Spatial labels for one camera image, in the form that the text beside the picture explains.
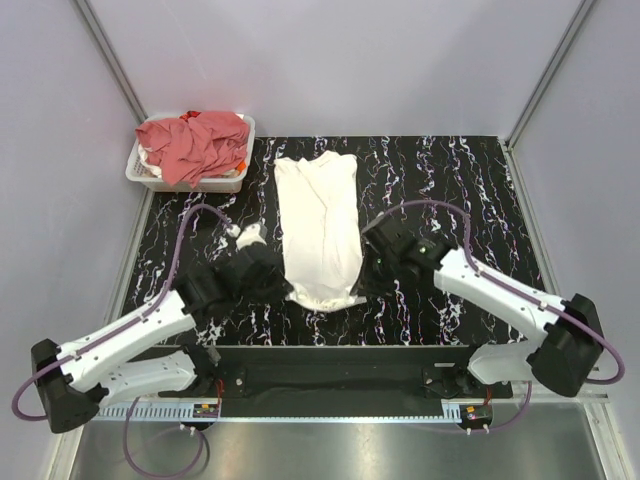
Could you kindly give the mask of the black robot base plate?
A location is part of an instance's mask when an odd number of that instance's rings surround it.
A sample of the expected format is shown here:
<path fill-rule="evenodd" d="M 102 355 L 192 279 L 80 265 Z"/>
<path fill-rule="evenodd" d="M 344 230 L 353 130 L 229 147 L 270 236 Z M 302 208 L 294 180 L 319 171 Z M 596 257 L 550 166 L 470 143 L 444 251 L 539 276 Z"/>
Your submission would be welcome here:
<path fill-rule="evenodd" d="M 462 367 L 473 346 L 220 346 L 224 399 L 263 393 L 384 394 L 433 399 L 428 371 Z"/>

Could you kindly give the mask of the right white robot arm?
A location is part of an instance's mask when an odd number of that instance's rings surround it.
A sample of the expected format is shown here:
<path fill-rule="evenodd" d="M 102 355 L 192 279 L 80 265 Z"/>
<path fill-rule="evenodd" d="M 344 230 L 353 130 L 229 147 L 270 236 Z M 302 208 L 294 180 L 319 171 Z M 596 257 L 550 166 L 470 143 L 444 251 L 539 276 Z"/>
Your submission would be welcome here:
<path fill-rule="evenodd" d="M 529 287 L 488 267 L 447 240 L 418 238 L 389 215 L 365 226 L 364 260 L 354 286 L 361 295 L 383 295 L 395 283 L 459 297 L 523 334 L 521 342 L 474 347 L 465 364 L 445 370 L 446 398 L 476 396 L 501 382 L 537 382 L 564 397 L 587 382 L 603 347 L 594 303 Z"/>

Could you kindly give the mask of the white t-shirt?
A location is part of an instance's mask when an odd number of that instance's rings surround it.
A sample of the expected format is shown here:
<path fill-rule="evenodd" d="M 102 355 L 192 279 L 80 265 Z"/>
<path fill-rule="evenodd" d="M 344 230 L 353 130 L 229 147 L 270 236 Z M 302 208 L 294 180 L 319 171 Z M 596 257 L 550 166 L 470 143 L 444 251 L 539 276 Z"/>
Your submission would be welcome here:
<path fill-rule="evenodd" d="M 357 168 L 355 155 L 334 151 L 274 162 L 287 299 L 305 309 L 335 312 L 365 302 L 352 292 L 363 262 Z"/>

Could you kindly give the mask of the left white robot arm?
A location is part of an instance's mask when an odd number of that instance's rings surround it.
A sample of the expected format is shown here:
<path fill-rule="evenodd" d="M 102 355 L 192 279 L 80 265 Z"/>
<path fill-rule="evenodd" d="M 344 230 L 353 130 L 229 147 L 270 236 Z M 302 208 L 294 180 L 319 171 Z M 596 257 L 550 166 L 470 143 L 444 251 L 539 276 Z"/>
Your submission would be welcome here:
<path fill-rule="evenodd" d="M 203 397 L 220 387 L 220 355 L 212 347 L 183 345 L 154 358 L 147 353 L 241 300 L 271 303 L 289 294 L 266 232 L 260 223 L 249 225 L 230 258 L 184 273 L 167 292 L 92 334 L 62 345 L 50 339 L 35 344 L 35 385 L 51 432 L 67 433 L 100 409 L 137 397 Z"/>

